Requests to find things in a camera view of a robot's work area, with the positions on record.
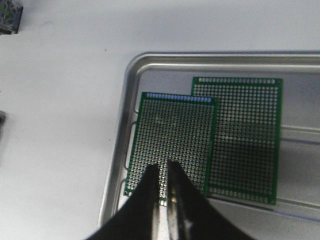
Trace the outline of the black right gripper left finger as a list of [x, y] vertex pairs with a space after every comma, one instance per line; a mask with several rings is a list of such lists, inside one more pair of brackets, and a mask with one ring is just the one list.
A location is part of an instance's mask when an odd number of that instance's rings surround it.
[[159, 168], [148, 165], [132, 195], [90, 240], [156, 240], [159, 232]]

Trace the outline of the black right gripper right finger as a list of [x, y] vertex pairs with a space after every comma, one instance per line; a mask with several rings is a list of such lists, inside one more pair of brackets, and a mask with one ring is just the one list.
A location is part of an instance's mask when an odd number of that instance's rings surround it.
[[171, 240], [252, 240], [220, 214], [176, 161], [167, 161], [167, 221]]

